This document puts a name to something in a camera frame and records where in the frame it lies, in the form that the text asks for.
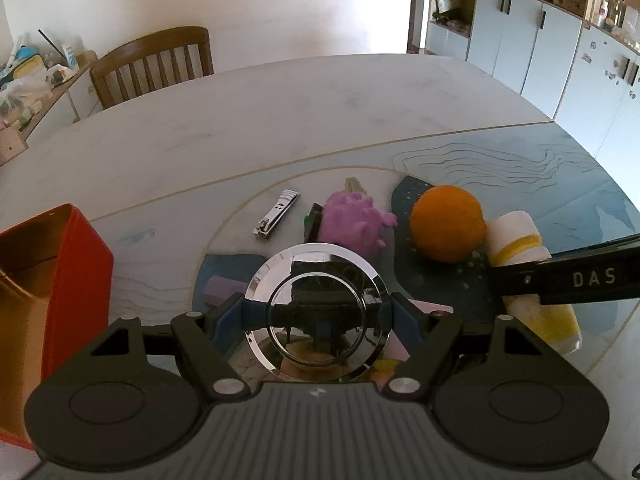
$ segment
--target open red box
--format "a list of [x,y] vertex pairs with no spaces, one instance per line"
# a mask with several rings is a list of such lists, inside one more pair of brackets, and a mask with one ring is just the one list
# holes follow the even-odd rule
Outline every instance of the open red box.
[[33,449],[31,392],[108,324],[113,255],[78,208],[0,234],[0,440]]

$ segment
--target wooden chair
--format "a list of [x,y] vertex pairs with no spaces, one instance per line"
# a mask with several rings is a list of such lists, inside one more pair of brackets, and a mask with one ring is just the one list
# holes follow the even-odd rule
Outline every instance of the wooden chair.
[[193,64],[189,53],[189,45],[197,45],[200,55],[200,64],[202,66],[202,75],[213,74],[213,63],[211,61],[211,50],[209,46],[209,31],[204,27],[175,27],[167,30],[160,30],[148,36],[130,41],[123,46],[112,50],[106,56],[96,61],[90,69],[91,80],[94,82],[100,102],[104,108],[112,107],[116,104],[111,89],[108,85],[108,78],[111,73],[115,72],[118,88],[123,101],[129,100],[129,93],[125,85],[122,70],[129,67],[129,74],[132,80],[134,92],[137,96],[143,94],[138,79],[138,73],[134,66],[134,62],[142,60],[144,72],[146,76],[146,85],[149,92],[156,90],[152,70],[149,67],[148,57],[155,56],[158,60],[158,72],[162,88],[169,86],[166,72],[164,70],[164,62],[162,61],[162,52],[169,51],[171,57],[171,66],[174,72],[174,80],[176,83],[182,82],[180,70],[178,68],[178,60],[175,55],[176,49],[182,49],[184,60],[187,68],[189,79],[195,79],[193,72]]

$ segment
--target orange fruit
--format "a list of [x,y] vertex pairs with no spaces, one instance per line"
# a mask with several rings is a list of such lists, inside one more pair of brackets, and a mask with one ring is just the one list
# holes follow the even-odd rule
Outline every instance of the orange fruit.
[[456,264],[482,243],[486,224],[480,203],[471,193],[455,186],[436,186],[415,203],[409,229],[424,256]]

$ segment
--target cabinet handle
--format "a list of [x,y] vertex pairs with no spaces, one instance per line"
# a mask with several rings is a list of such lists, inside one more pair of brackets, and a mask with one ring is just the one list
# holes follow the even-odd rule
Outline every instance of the cabinet handle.
[[626,77],[626,71],[629,70],[631,60],[628,57],[622,56],[622,62],[625,64],[625,69],[622,71],[622,79],[624,79]]
[[631,76],[631,86],[633,86],[636,83],[636,78],[638,78],[638,69],[640,68],[640,66],[636,65],[634,63],[634,71],[633,71],[633,75]]

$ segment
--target dining table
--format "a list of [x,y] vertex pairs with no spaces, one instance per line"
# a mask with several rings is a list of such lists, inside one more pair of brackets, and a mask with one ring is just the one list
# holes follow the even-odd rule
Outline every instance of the dining table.
[[[638,210],[578,142],[516,92],[447,57],[316,57],[216,73],[28,145],[0,167],[0,232],[62,203],[77,206],[114,255],[110,322],[162,324],[201,308],[210,266],[243,256],[250,277],[302,243],[311,206],[347,179],[385,210],[402,186],[408,198],[429,186],[461,187],[486,221],[529,213],[551,253],[640,230]],[[256,238],[252,229],[283,189],[300,198],[270,240]],[[400,241],[390,236],[390,256],[379,263],[389,291],[465,316],[493,312],[475,293],[473,265],[443,285],[400,278],[392,257]],[[609,403],[595,462],[614,478],[640,461],[637,307],[574,304],[583,343],[566,356]],[[0,442],[1,480],[38,462],[33,451]]]

